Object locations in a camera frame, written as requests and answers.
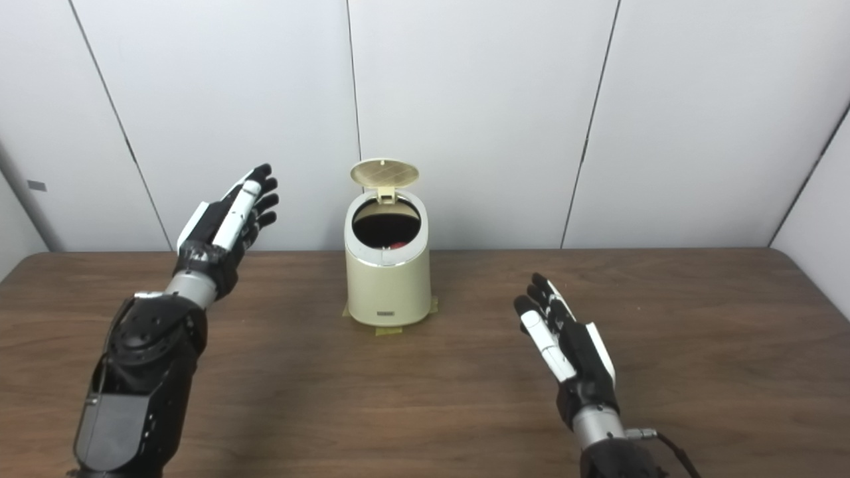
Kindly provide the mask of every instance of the trash can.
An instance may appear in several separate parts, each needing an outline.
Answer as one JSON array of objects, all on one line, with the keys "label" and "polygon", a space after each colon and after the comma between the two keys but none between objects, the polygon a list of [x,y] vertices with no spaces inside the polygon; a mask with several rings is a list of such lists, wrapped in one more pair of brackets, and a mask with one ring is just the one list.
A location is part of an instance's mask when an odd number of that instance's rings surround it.
[{"label": "trash can", "polygon": [[358,322],[400,327],[431,310],[428,214],[409,191],[419,178],[411,164],[375,158],[351,168],[367,189],[345,216],[348,312]]}]

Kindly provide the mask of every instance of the panel seam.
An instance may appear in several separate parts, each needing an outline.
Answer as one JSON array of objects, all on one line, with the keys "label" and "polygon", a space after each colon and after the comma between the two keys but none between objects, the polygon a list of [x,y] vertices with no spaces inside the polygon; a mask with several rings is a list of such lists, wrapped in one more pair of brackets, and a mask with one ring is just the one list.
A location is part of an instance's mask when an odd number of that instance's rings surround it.
[{"label": "panel seam", "polygon": [[573,193],[569,198],[569,208],[567,209],[567,219],[564,221],[564,233],[561,235],[561,248],[564,248],[564,241],[567,239],[567,227],[570,226],[570,216],[573,213],[575,205],[575,192],[579,189],[579,178],[581,177],[581,167],[584,165],[585,155],[587,154],[587,144],[590,142],[590,131],[593,127],[593,118],[596,116],[596,106],[599,102],[599,92],[602,90],[602,80],[605,78],[605,67],[608,65],[608,54],[611,51],[611,43],[614,41],[614,29],[617,26],[617,16],[620,14],[621,0],[617,0],[617,6],[614,10],[614,19],[611,21],[611,31],[608,34],[608,45],[605,46],[605,56],[602,60],[602,70],[599,72],[599,82],[596,85],[596,94],[593,96],[593,108],[590,110],[590,119],[587,122],[587,131],[585,132],[584,145],[581,147],[581,160],[579,167],[575,171],[575,183],[573,184]]},{"label": "panel seam", "polygon": [[847,113],[849,111],[850,111],[850,103],[847,103],[847,106],[844,108],[844,112],[841,114],[841,117],[838,118],[838,123],[832,129],[832,133],[830,134],[830,137],[826,140],[824,147],[820,150],[820,155],[818,156],[818,159],[816,159],[814,161],[814,164],[808,170],[808,174],[806,175],[806,178],[802,181],[800,188],[797,189],[797,192],[794,195],[794,199],[791,200],[790,206],[788,206],[788,209],[785,211],[785,215],[782,216],[782,220],[779,222],[779,226],[777,226],[776,230],[773,232],[773,236],[771,236],[770,241],[768,242],[769,248],[772,248],[774,246],[774,242],[776,241],[776,236],[779,235],[779,232],[782,230],[782,226],[785,225],[785,221],[788,220],[788,217],[791,215],[791,211],[796,206],[797,201],[800,200],[800,195],[802,195],[803,190],[806,189],[806,186],[808,185],[808,181],[812,178],[812,175],[814,174],[814,170],[817,169],[818,165],[820,164],[820,160],[824,159],[824,155],[830,149],[830,145],[832,144],[832,140],[836,137],[838,130],[841,129],[841,127],[842,127],[841,125],[844,123],[844,120],[847,118]]},{"label": "panel seam", "polygon": [[112,108],[112,114],[115,116],[115,119],[118,123],[118,128],[121,130],[121,135],[124,138],[124,144],[127,145],[127,150],[130,153],[130,158],[133,160],[133,164],[136,166],[136,171],[139,172],[139,178],[142,180],[142,186],[144,187],[144,192],[148,196],[148,201],[150,201],[150,205],[154,209],[154,215],[156,216],[156,222],[159,223],[160,230],[162,231],[162,235],[165,237],[165,242],[168,245],[168,250],[173,251],[174,248],[171,245],[171,241],[168,240],[168,234],[165,231],[165,225],[162,223],[162,217],[159,214],[159,209],[156,208],[156,203],[154,202],[153,196],[150,194],[150,188],[148,187],[148,182],[145,180],[145,175],[142,174],[142,168],[139,166],[139,161],[136,159],[136,153],[133,151],[133,146],[130,144],[130,139],[127,136],[127,131],[124,129],[124,123],[121,121],[121,117],[118,115],[118,110],[115,107],[115,101],[112,100],[112,94],[109,91],[109,87],[106,86],[106,80],[104,79],[103,72],[100,70],[100,64],[98,63],[97,58],[94,56],[94,50],[92,49],[92,44],[88,41],[88,35],[86,35],[85,29],[82,27],[82,22],[80,21],[80,15],[76,12],[77,8],[74,6],[73,0],[68,0],[68,5],[71,7],[71,12],[74,14],[74,20],[76,21],[77,28],[80,29],[80,35],[82,35],[82,40],[86,43],[86,49],[88,50],[88,55],[91,57],[92,62],[94,63],[94,69],[98,72],[98,78],[100,78],[100,84],[104,88],[104,92],[106,92],[106,98],[109,100],[109,105]]}]

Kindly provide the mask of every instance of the table surface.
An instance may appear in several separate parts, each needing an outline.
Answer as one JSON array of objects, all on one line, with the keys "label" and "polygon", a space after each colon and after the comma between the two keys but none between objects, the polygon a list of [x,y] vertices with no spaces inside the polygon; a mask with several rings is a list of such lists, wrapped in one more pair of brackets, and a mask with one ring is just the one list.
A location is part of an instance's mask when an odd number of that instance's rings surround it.
[{"label": "table surface", "polygon": [[[170,253],[44,253],[0,284],[0,475],[61,477],[106,328]],[[850,324],[770,249],[435,252],[439,313],[396,335],[343,318],[342,253],[251,253],[208,312],[166,476],[578,476],[513,298],[534,271],[596,322],[626,426],[703,476],[840,476]],[[685,476],[647,442],[671,476]]]}]

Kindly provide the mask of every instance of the black robotic forearm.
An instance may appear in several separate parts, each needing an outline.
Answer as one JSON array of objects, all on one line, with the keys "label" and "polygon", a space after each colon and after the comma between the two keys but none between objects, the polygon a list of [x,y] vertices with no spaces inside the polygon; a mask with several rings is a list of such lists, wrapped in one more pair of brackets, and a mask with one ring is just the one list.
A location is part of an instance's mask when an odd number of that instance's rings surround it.
[{"label": "black robotic forearm", "polygon": [[236,268],[278,202],[271,167],[201,204],[178,240],[164,292],[136,293],[112,320],[74,441],[83,478],[159,478],[177,452],[192,376],[207,346],[206,308],[233,290]]},{"label": "black robotic forearm", "polygon": [[74,454],[84,477],[162,476],[177,452],[207,315],[179,295],[133,298],[116,314],[89,386]]}]

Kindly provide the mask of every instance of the robotic hand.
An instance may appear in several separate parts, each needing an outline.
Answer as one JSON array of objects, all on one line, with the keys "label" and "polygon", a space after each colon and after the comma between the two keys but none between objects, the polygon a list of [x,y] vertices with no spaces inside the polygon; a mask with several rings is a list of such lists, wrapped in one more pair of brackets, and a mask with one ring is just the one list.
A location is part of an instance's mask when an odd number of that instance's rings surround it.
[{"label": "robotic hand", "polygon": [[520,329],[531,336],[558,381],[561,419],[581,447],[582,478],[662,478],[649,452],[633,440],[658,438],[693,478],[685,452],[652,429],[625,430],[614,394],[614,364],[592,323],[577,322],[564,297],[546,277],[534,274],[527,296],[514,300]]},{"label": "robotic hand", "polygon": [[81,477],[159,478],[177,452],[192,375],[207,345],[205,309],[233,290],[236,267],[275,213],[271,166],[254,168],[178,239],[165,292],[140,292],[112,320],[76,432]]}]

